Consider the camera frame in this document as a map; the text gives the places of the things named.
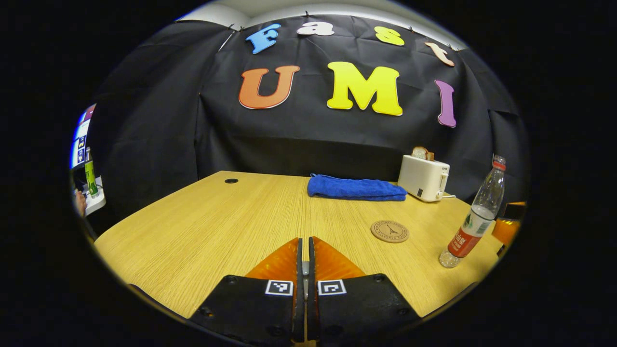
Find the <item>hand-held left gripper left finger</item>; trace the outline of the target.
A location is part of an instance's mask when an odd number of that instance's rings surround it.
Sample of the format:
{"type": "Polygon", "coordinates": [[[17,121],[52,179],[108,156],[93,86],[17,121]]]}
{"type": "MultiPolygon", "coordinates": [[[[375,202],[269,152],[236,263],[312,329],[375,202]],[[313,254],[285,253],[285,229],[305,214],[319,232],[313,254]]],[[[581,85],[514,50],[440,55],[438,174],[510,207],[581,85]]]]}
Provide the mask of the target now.
{"type": "Polygon", "coordinates": [[[245,345],[303,341],[302,246],[292,239],[244,276],[225,275],[190,323],[245,345]]]}

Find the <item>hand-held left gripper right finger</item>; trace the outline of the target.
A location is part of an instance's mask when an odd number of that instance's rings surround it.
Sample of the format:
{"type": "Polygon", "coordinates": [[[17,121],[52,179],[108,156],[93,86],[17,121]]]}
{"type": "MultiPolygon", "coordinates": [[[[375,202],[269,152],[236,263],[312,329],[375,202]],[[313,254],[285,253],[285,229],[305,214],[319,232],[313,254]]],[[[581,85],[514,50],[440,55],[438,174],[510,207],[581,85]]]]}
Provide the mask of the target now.
{"type": "Polygon", "coordinates": [[[421,317],[385,274],[366,274],[317,237],[309,239],[307,338],[319,347],[385,347],[421,317]]]}

